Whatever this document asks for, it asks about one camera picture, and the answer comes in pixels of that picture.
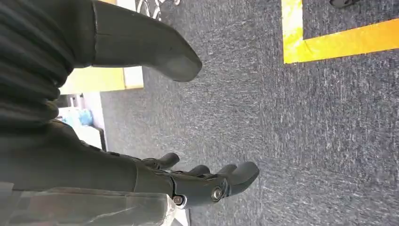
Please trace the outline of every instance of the yellow surface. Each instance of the yellow surface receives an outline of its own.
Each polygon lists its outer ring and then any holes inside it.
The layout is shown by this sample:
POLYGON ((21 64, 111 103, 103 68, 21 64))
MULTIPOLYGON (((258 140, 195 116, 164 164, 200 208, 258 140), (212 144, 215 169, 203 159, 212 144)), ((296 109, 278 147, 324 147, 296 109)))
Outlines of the yellow surface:
POLYGON ((123 68, 75 69, 60 88, 61 94, 125 89, 123 68))
POLYGON ((302 0, 281 1, 286 64, 399 48, 399 18, 304 40, 302 0))

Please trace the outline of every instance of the robotic hand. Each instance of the robotic hand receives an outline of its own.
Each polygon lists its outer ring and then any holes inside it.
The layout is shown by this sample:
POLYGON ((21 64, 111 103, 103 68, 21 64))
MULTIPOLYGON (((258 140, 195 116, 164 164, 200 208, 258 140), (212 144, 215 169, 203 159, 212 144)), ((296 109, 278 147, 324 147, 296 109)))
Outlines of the robotic hand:
POLYGON ((178 156, 140 160, 103 152, 54 120, 52 101, 76 67, 145 65, 175 81, 194 79, 201 61, 169 26, 96 0, 3 0, 0 18, 0 182, 13 191, 162 193, 187 208, 239 194, 258 176, 252 162, 216 174, 206 166, 165 171, 178 156))

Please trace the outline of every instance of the plastic wrap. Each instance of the plastic wrap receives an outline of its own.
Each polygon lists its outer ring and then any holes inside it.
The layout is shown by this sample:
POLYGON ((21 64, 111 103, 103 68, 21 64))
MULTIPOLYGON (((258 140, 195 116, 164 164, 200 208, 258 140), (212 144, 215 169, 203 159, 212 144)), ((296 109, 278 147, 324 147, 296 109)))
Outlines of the plastic wrap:
POLYGON ((281 0, 281 9, 286 64, 399 48, 399 18, 304 40, 302 0, 281 0))
POLYGON ((176 211, 166 194, 79 188, 17 192, 9 185, 0 192, 6 203, 0 206, 0 226, 169 226, 176 211))

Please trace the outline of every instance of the black sleeve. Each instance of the black sleeve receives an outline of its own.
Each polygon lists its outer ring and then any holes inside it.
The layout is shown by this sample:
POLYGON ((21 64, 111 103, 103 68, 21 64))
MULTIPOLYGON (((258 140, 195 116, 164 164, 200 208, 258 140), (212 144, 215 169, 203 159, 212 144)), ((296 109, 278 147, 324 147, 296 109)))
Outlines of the black sleeve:
POLYGON ((0 127, 37 127, 75 67, 144 65, 190 81, 202 63, 173 28, 97 0, 0 1, 0 127))
POLYGON ((0 128, 47 123, 58 88, 93 58, 92 2, 2 0, 0 29, 0 128))

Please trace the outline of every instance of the yellow line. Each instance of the yellow line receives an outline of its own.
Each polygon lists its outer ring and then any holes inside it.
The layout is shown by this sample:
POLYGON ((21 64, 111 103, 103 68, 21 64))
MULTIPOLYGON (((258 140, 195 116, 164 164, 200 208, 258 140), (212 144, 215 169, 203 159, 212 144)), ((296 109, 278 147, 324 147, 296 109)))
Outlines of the yellow line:
POLYGON ((399 18, 303 40, 302 0, 282 0, 284 63, 399 48, 399 18))

